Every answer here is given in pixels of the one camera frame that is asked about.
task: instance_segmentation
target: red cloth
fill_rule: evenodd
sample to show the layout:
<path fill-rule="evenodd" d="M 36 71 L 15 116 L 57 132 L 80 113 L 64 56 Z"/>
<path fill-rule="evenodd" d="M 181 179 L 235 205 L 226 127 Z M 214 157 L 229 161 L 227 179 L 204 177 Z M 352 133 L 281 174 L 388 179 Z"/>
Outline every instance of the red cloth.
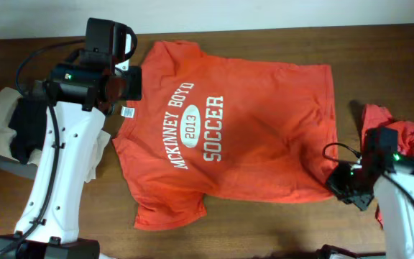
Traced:
<path fill-rule="evenodd" d="M 113 140 L 139 203 L 135 227 L 166 230 L 206 214 L 203 195 L 298 203 L 332 196 L 336 142 L 329 65 L 207 55 L 193 42 L 156 42 L 143 100 L 128 101 Z M 330 154 L 337 156 L 336 149 Z"/>
<path fill-rule="evenodd" d="M 414 122 L 396 121 L 389 110 L 374 104 L 367 104 L 364 108 L 364 125 L 362 127 L 362 146 L 365 132 L 375 127 L 388 127 L 399 132 L 398 150 L 403 155 L 414 157 Z M 381 214 L 377 212 L 377 219 L 382 223 Z"/>

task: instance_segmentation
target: white background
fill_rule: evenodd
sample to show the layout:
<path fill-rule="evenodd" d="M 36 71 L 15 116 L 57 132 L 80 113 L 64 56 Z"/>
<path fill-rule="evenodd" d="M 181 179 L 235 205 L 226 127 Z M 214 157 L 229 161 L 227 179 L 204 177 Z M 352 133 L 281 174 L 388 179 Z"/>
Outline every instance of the white background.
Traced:
<path fill-rule="evenodd" d="M 0 0 L 0 39 L 84 35 L 87 18 L 136 33 L 414 23 L 414 0 Z"/>

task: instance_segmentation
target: white oval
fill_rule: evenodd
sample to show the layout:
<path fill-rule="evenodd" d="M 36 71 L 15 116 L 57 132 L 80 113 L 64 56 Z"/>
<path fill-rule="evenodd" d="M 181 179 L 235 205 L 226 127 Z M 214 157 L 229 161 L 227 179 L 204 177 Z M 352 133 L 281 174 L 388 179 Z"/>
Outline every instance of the white oval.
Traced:
<path fill-rule="evenodd" d="M 201 114 L 198 107 L 190 105 L 183 112 L 180 124 L 181 142 L 189 148 L 195 147 L 201 134 Z"/>

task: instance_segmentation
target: wooden table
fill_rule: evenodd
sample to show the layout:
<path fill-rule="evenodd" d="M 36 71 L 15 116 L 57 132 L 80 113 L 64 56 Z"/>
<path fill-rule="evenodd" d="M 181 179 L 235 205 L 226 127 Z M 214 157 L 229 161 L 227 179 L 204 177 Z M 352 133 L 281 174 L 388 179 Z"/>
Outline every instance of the wooden table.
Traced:
<path fill-rule="evenodd" d="M 0 40 L 0 90 L 13 86 L 19 63 L 33 50 L 71 38 Z M 142 62 L 155 40 L 198 42 L 212 55 L 248 60 L 332 66 L 339 141 L 359 148 L 359 104 L 386 106 L 398 119 L 414 120 L 414 25 L 271 29 L 241 32 L 140 35 L 132 60 Z M 45 53 L 27 66 L 22 81 L 44 78 L 73 47 Z M 105 130 L 116 134 L 122 118 Z M 132 227 L 137 203 L 121 174 L 112 145 L 84 186 L 80 236 L 98 240 L 119 258 L 250 258 L 273 252 L 314 251 L 324 244 L 354 252 L 385 250 L 385 239 L 367 212 L 335 199 L 314 204 L 268 204 L 205 198 L 208 215 L 176 230 Z M 29 197 L 32 181 L 0 171 L 0 234 L 10 233 Z"/>

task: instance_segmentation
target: white arm casing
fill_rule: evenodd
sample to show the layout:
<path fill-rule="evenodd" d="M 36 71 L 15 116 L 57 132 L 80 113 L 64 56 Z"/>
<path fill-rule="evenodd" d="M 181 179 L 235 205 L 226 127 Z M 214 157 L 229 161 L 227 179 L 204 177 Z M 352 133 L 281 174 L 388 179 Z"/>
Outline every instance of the white arm casing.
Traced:
<path fill-rule="evenodd" d="M 91 112 L 82 110 L 81 104 L 59 101 L 55 115 L 60 131 L 60 149 L 57 175 L 49 206 L 44 215 L 45 225 L 38 225 L 27 238 L 49 242 L 50 237 L 61 238 L 62 244 L 78 239 L 78 214 L 84 178 L 92 166 L 93 144 L 105 122 L 105 116 L 96 108 Z M 55 135 L 52 119 L 47 110 L 47 127 L 40 166 L 37 170 L 32 193 L 17 222 L 15 231 L 26 232 L 37 215 L 47 192 L 54 158 Z"/>
<path fill-rule="evenodd" d="M 414 175 L 411 169 L 395 166 L 397 173 L 388 176 L 414 198 Z M 390 259 L 414 259 L 414 207 L 409 199 L 385 177 L 373 186 L 386 234 L 386 256 Z"/>

